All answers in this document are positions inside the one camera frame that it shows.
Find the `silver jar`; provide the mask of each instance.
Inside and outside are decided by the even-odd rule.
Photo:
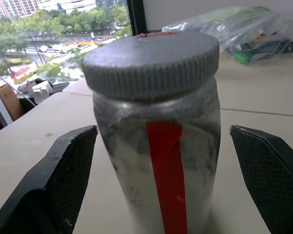
[[[200,234],[220,144],[219,44],[199,32],[125,38],[83,60],[137,234]]]

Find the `red tape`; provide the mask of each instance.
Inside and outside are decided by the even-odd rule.
[[[152,166],[165,234],[187,234],[186,194],[181,161],[182,126],[175,122],[148,122]]]

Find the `gray lid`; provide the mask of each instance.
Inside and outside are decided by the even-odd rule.
[[[157,98],[194,89],[216,73],[216,38],[168,34],[129,37],[89,52],[83,59],[89,87],[114,98]]]

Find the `window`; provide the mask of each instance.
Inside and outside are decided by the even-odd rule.
[[[11,5],[20,7],[17,0],[11,1]],[[11,76],[16,86],[34,73],[42,79],[75,82],[84,78],[81,61],[87,52],[146,32],[142,0],[134,4],[132,0],[97,0],[97,5],[82,0],[66,2],[80,4],[66,9],[66,4],[33,0],[34,5],[41,8],[43,4],[47,10],[36,11],[29,3],[25,5],[28,16],[0,18],[2,76]],[[25,15],[23,11],[14,12]]]

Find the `plastic bag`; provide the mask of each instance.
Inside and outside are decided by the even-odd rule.
[[[243,64],[293,53],[293,17],[266,7],[230,7],[186,19],[163,32],[200,31],[216,37],[220,51]]]

